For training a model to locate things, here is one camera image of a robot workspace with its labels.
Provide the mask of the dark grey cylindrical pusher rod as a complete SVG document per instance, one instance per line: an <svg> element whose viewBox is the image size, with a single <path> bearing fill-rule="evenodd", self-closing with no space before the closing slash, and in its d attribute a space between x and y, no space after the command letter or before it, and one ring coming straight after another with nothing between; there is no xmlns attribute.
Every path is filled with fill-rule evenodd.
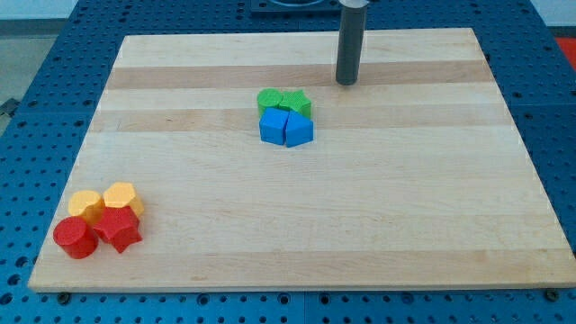
<svg viewBox="0 0 576 324"><path fill-rule="evenodd" d="M338 31L336 81L351 86L358 79L367 4L342 4Z"/></svg>

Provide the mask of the silver rod mount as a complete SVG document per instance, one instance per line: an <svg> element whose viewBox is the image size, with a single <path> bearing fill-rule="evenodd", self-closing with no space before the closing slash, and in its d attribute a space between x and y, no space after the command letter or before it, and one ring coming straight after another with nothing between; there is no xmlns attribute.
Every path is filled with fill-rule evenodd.
<svg viewBox="0 0 576 324"><path fill-rule="evenodd" d="M338 0L341 5L347 8L364 8L370 3L369 0Z"/></svg>

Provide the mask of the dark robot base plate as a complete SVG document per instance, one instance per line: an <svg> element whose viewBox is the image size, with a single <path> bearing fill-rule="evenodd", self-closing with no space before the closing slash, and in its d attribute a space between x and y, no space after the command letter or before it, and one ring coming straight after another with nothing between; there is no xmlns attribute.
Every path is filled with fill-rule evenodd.
<svg viewBox="0 0 576 324"><path fill-rule="evenodd" d="M264 14L326 14L338 13L338 0L248 0L250 12Z"/></svg>

